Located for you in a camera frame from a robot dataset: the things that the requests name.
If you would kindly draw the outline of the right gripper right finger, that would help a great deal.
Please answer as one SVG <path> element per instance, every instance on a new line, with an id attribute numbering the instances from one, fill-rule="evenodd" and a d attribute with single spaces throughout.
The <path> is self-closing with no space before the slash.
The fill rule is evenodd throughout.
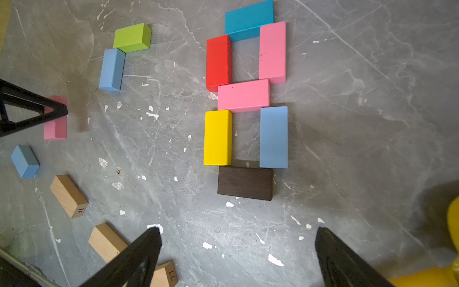
<path id="1" fill-rule="evenodd" d="M 326 287 L 392 286 L 326 227 L 318 228 L 315 249 Z"/>

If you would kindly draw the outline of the red block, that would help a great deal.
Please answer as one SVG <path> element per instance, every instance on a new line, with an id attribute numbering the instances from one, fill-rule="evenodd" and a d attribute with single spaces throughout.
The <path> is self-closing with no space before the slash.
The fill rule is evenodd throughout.
<path id="1" fill-rule="evenodd" d="M 228 35 L 207 41 L 206 88 L 208 91 L 216 93 L 219 86 L 233 83 L 232 51 L 232 42 Z"/>

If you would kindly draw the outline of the green block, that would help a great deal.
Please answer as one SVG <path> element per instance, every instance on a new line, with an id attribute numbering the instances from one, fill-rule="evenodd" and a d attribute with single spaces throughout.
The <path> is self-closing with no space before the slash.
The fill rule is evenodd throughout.
<path id="1" fill-rule="evenodd" d="M 149 49 L 152 30 L 144 23 L 117 29 L 114 38 L 114 49 L 124 53 Z"/>

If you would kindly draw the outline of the light blue block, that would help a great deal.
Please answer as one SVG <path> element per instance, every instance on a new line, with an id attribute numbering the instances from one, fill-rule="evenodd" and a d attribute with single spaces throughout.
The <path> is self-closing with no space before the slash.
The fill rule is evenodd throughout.
<path id="1" fill-rule="evenodd" d="M 119 49 L 105 50 L 99 88 L 107 92 L 119 92 L 123 78 L 126 54 Z"/>
<path id="2" fill-rule="evenodd" d="M 14 166 L 22 179 L 33 178 L 40 165 L 28 145 L 17 145 L 11 155 Z"/>

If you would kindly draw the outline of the teal block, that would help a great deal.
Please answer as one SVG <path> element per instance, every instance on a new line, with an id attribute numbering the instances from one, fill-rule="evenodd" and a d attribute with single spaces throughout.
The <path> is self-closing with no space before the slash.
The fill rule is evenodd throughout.
<path id="1" fill-rule="evenodd" d="M 232 42 L 259 37 L 260 27 L 274 23 L 274 1 L 263 1 L 225 14 L 225 34 Z"/>

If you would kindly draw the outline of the dark brown block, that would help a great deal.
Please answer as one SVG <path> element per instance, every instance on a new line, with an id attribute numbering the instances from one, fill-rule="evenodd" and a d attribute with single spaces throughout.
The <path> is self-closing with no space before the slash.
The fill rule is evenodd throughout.
<path id="1" fill-rule="evenodd" d="M 217 192 L 225 196 L 271 201 L 273 177 L 272 169 L 220 166 Z"/>

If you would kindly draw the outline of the yellow block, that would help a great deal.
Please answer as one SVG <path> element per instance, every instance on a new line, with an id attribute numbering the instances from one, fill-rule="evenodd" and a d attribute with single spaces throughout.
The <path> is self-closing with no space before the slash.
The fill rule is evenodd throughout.
<path id="1" fill-rule="evenodd" d="M 231 166 L 233 114 L 208 111 L 204 125 L 204 165 Z"/>

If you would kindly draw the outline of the pink block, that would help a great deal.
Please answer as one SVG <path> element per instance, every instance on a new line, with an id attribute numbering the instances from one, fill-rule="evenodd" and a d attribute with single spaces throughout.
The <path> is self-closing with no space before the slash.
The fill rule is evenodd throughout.
<path id="1" fill-rule="evenodd" d="M 260 111 L 270 106 L 270 83 L 256 80 L 218 87 L 218 110 Z"/>
<path id="2" fill-rule="evenodd" d="M 286 22 L 260 28 L 259 79 L 270 84 L 286 82 Z"/>
<path id="3" fill-rule="evenodd" d="M 60 102 L 61 104 L 67 105 L 68 100 L 67 98 L 61 96 L 51 96 L 49 99 L 55 100 L 56 102 Z M 44 112 L 45 114 L 51 112 L 52 109 L 45 106 Z M 58 141 L 64 140 L 68 137 L 68 116 L 58 118 L 53 121 L 46 122 L 44 124 L 44 140 L 47 141 Z"/>

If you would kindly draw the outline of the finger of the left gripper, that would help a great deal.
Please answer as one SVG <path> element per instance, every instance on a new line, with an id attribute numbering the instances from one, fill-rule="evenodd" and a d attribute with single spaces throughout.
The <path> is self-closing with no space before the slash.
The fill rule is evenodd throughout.
<path id="1" fill-rule="evenodd" d="M 14 122 L 8 117 L 6 105 L 23 108 L 39 116 Z M 1 137 L 57 120 L 68 115 L 66 104 L 25 90 L 5 80 L 1 80 Z"/>

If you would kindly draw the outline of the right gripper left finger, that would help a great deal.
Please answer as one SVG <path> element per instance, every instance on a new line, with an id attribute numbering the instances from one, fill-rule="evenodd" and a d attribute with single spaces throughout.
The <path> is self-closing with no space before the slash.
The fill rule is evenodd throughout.
<path id="1" fill-rule="evenodd" d="M 82 287 L 148 287 L 162 247 L 160 229 L 151 227 Z"/>

